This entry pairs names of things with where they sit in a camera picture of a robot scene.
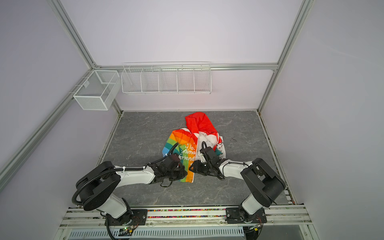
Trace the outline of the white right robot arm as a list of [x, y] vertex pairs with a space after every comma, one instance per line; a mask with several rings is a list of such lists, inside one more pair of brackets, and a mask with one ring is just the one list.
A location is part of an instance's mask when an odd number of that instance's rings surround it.
[[212, 148], [202, 149], [201, 155], [203, 160], [194, 161], [189, 167], [191, 172], [220, 180], [236, 178], [246, 183], [250, 195], [239, 205], [239, 211], [247, 217], [263, 207], [270, 207], [286, 188], [280, 175], [261, 158], [251, 162], [222, 159]]

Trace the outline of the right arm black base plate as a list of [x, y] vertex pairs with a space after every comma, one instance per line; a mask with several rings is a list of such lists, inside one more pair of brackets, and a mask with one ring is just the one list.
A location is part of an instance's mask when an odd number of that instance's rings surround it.
[[226, 208], [226, 221], [228, 224], [264, 224], [267, 222], [264, 208], [254, 214], [247, 213], [243, 208]]

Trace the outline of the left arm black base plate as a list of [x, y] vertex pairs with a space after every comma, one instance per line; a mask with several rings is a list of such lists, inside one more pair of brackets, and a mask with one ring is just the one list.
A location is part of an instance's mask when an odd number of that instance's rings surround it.
[[135, 209], [117, 219], [107, 214], [106, 222], [109, 223], [109, 226], [143, 226], [146, 223], [147, 215], [147, 209]]

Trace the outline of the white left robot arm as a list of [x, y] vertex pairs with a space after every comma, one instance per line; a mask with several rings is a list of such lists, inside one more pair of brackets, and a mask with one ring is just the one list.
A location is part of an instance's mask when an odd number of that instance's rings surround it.
[[114, 195], [117, 188], [130, 185], [162, 184], [182, 180], [188, 175], [176, 154], [147, 163], [143, 167], [118, 167], [106, 161], [82, 177], [76, 183], [72, 203], [85, 211], [98, 210], [119, 220], [130, 220], [133, 213], [128, 202]]

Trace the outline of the colourful rainbow kids jacket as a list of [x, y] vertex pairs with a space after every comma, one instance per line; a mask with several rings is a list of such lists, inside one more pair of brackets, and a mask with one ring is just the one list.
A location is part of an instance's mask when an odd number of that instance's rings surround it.
[[194, 173], [189, 171], [189, 167], [194, 161], [202, 159], [203, 155], [200, 153], [202, 142], [213, 148], [216, 155], [222, 159], [226, 157], [226, 150], [223, 137], [218, 133], [205, 113], [193, 113], [186, 116], [185, 120], [186, 127], [172, 131], [162, 154], [165, 156], [175, 144], [178, 144], [173, 153], [179, 155], [181, 163], [188, 172], [187, 176], [180, 181], [182, 183], [192, 183]]

